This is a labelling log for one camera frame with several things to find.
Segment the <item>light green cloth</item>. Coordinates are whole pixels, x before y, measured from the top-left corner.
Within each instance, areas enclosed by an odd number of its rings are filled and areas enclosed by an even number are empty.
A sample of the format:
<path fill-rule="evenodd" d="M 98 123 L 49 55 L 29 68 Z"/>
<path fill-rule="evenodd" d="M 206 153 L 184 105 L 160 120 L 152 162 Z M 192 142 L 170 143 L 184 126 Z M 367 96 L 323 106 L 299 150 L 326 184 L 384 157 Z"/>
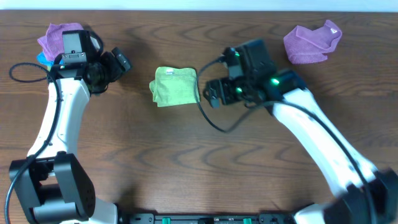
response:
<path fill-rule="evenodd" d="M 197 74 L 193 68 L 158 67 L 149 83 L 152 101 L 158 107 L 196 103 Z"/>

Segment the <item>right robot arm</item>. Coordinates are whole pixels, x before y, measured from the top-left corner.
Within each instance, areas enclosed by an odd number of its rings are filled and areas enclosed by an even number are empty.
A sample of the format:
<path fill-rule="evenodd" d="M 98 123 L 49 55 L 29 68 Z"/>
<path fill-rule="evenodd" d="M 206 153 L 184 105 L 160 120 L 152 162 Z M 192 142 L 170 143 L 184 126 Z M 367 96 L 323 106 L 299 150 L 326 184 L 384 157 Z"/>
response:
<path fill-rule="evenodd" d="M 245 101 L 282 123 L 321 170 L 335 201 L 294 212 L 295 223 L 391 223 L 397 220 L 397 174 L 379 171 L 337 130 L 304 81 L 292 70 L 208 81 L 203 96 L 214 108 Z"/>

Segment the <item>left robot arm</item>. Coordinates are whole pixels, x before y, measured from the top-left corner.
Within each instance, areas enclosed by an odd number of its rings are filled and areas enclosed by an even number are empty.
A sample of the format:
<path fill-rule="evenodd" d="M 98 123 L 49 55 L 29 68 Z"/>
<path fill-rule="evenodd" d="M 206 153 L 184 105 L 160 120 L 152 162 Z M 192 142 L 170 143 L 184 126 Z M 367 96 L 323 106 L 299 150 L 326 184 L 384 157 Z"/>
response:
<path fill-rule="evenodd" d="M 79 163 L 80 125 L 92 94 L 100 94 L 132 68 L 115 47 L 99 53 L 71 50 L 47 72 L 49 100 L 40 131 L 25 159 L 12 161 L 4 202 L 10 223 L 12 193 L 29 223 L 119 223 L 117 205 L 96 197 Z"/>

